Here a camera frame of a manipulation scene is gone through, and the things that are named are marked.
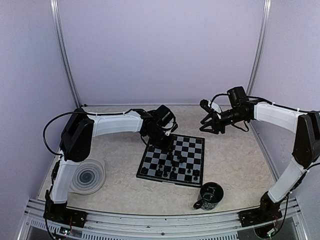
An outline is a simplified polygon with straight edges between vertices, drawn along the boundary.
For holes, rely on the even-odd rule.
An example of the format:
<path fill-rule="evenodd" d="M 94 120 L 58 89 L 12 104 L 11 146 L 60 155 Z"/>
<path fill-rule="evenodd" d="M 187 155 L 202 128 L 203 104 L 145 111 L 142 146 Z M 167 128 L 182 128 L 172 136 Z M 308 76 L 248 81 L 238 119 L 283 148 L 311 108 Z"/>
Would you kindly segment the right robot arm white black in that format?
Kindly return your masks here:
<path fill-rule="evenodd" d="M 289 198 L 320 157 L 320 113 L 249 96 L 242 86 L 229 89 L 225 95 L 231 105 L 225 111 L 213 99 L 200 101 L 200 107 L 207 112 L 200 122 L 200 131 L 224 134 L 228 125 L 255 120 L 286 129 L 295 135 L 292 158 L 274 186 L 262 195 L 259 207 L 239 212 L 243 227 L 281 218 L 281 202 Z"/>

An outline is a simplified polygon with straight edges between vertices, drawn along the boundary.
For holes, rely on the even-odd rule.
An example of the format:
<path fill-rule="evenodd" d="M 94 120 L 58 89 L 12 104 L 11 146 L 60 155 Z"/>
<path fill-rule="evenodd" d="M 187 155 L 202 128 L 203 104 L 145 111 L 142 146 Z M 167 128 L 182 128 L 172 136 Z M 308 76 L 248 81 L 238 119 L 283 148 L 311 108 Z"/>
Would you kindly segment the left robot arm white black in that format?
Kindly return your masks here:
<path fill-rule="evenodd" d="M 68 192 L 72 178 L 81 162 L 90 154 L 92 139 L 100 135 L 139 133 L 150 143 L 168 151 L 173 145 L 174 132 L 178 128 L 176 116 L 165 105 L 146 111 L 131 108 L 125 112 L 93 113 L 77 108 L 68 112 L 59 144 L 59 157 L 51 173 L 51 186 L 45 193 L 45 220 L 65 225 L 83 227 L 87 213 L 67 208 Z"/>

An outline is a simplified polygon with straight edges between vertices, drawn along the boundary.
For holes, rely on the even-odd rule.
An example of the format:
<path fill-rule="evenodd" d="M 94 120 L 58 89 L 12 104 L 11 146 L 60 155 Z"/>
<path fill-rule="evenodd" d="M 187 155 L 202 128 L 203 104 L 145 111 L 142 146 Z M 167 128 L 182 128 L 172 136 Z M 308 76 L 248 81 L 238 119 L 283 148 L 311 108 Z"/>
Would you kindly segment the black grey chess board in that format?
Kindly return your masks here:
<path fill-rule="evenodd" d="M 200 188 L 203 185 L 205 139 L 173 135 L 172 151 L 146 146 L 136 177 Z"/>

